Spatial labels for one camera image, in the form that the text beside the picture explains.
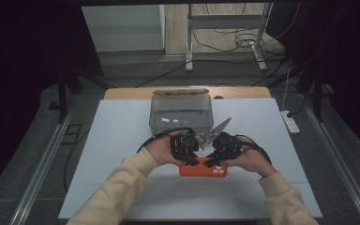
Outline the orange phone case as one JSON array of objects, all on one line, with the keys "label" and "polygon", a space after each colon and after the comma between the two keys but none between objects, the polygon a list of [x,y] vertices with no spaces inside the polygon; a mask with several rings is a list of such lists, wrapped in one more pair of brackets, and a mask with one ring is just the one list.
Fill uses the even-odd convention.
[{"label": "orange phone case", "polygon": [[179,174],[186,177],[212,177],[222,178],[227,175],[228,167],[214,164],[212,167],[205,165],[211,161],[210,157],[197,157],[197,165],[185,165],[179,168]]}]

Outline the transparent grey storage box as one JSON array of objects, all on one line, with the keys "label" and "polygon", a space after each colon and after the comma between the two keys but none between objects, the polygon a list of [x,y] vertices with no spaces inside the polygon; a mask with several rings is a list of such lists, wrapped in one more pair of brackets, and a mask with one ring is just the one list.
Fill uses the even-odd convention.
[{"label": "transparent grey storage box", "polygon": [[192,128],[199,132],[214,125],[208,94],[153,95],[149,127],[153,135],[173,128]]}]

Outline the white table mat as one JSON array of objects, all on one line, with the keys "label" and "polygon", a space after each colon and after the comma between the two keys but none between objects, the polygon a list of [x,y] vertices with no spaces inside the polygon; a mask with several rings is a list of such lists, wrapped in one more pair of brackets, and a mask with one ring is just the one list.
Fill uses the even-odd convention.
[{"label": "white table mat", "polygon": [[[87,137],[60,218],[71,218],[123,158],[151,136],[148,100],[103,100]],[[322,212],[272,98],[215,99],[214,120],[226,132],[244,134],[269,155],[274,167],[297,188],[315,218]],[[265,196],[256,173],[231,167],[223,178],[183,177],[173,165],[149,175],[149,187],[127,213],[129,220],[265,219]]]}]

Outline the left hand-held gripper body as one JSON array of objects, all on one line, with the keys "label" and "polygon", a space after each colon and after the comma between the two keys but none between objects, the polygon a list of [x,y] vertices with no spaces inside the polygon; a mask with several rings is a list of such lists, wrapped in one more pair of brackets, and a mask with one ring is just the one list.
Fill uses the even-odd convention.
[{"label": "left hand-held gripper body", "polygon": [[170,140],[172,156],[184,161],[185,156],[197,158],[196,152],[199,150],[199,144],[193,133],[178,134],[172,136]]}]

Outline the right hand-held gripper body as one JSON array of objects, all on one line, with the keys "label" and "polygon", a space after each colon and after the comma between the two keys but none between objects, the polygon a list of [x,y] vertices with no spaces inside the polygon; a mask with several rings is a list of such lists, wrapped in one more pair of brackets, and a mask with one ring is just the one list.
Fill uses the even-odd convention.
[{"label": "right hand-held gripper body", "polygon": [[221,160],[236,159],[241,153],[242,143],[234,136],[224,132],[224,128],[230,123],[228,117],[218,126],[206,129],[196,134],[196,141],[204,149],[206,144],[211,144],[215,154],[220,155]]}]

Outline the aluminium floor rail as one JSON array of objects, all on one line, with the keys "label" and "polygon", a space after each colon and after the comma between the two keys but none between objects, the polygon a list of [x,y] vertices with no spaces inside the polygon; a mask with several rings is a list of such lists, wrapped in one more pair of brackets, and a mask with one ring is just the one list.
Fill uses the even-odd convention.
[{"label": "aluminium floor rail", "polygon": [[74,114],[75,105],[72,104],[67,110],[67,114],[62,119],[62,122],[59,123],[50,138],[47,146],[44,149],[44,152],[39,160],[36,169],[31,176],[31,179],[15,209],[12,218],[9,221],[8,225],[25,225],[26,220],[32,210],[32,207],[37,199],[39,191],[42,187],[42,184],[46,178],[46,175],[53,163],[53,159],[58,150],[60,142],[65,134],[65,131],[68,127],[68,124]]},{"label": "aluminium floor rail", "polygon": [[299,94],[299,97],[304,102],[303,109],[307,112],[309,119],[311,120],[313,126],[316,128],[327,154],[331,158],[331,161],[334,164],[340,179],[342,180],[353,201],[353,204],[355,205],[360,215],[360,186],[352,175],[352,172],[347,166],[343,156],[340,154],[338,147],[335,145],[332,137],[326,129],[326,126],[323,122],[320,122],[314,114],[311,102],[302,94]]}]

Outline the grey metal stand frame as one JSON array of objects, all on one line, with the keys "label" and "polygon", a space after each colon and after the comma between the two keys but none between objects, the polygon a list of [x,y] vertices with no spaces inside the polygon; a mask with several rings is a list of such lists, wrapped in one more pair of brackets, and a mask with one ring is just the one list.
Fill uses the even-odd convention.
[{"label": "grey metal stand frame", "polygon": [[192,36],[194,30],[207,29],[247,29],[256,30],[257,34],[252,41],[250,49],[253,52],[260,71],[268,69],[262,55],[261,43],[267,25],[272,4],[263,5],[261,14],[194,14],[192,5],[187,5],[187,46],[186,46],[186,71],[193,69]]}]

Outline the black stand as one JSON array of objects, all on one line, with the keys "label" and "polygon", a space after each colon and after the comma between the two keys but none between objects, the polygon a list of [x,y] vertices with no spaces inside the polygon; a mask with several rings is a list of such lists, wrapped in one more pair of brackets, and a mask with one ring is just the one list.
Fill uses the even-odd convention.
[{"label": "black stand", "polygon": [[58,110],[58,123],[61,124],[68,115],[67,88],[72,94],[80,94],[83,86],[79,80],[80,77],[96,84],[97,86],[108,90],[111,87],[99,77],[103,76],[102,66],[99,62],[90,65],[76,66],[74,63],[65,60],[58,61],[54,66],[57,75],[58,100],[53,101],[49,110]]},{"label": "black stand", "polygon": [[297,84],[296,90],[304,93],[306,98],[312,99],[312,111],[319,122],[323,122],[322,117],[322,99],[330,98],[330,92],[324,93],[325,86],[323,74],[316,68],[305,67],[302,71]]}]

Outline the person's right hand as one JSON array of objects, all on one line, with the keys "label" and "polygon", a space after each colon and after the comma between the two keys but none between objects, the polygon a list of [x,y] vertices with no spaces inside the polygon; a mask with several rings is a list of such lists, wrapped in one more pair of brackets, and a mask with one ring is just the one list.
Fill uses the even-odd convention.
[{"label": "person's right hand", "polygon": [[220,164],[227,167],[239,167],[251,173],[257,173],[261,178],[268,177],[277,170],[266,160],[259,151],[244,145],[243,151],[236,159],[221,160]]}]

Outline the white cabinet panel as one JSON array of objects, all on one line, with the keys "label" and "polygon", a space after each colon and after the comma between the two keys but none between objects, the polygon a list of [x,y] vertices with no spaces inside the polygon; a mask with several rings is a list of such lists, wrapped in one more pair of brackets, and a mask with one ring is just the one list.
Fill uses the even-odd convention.
[{"label": "white cabinet panel", "polygon": [[98,52],[163,51],[162,5],[82,7]]}]

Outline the person's left hand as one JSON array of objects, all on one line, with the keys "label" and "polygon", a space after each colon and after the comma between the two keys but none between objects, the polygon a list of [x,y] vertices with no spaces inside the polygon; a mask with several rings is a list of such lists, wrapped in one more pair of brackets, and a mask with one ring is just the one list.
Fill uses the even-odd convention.
[{"label": "person's left hand", "polygon": [[146,146],[146,150],[149,152],[149,154],[152,156],[158,166],[172,164],[180,167],[185,164],[184,161],[175,159],[171,152],[171,137],[178,134],[178,131],[171,132],[165,136],[160,137],[159,139],[150,142]]}]

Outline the white power strip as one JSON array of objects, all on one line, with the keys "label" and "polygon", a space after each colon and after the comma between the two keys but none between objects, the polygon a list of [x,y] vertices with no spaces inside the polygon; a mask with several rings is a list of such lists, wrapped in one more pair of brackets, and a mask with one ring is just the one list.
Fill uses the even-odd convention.
[{"label": "white power strip", "polygon": [[300,132],[299,127],[296,125],[294,119],[290,116],[289,111],[280,112],[282,119],[291,134],[298,134]]}]

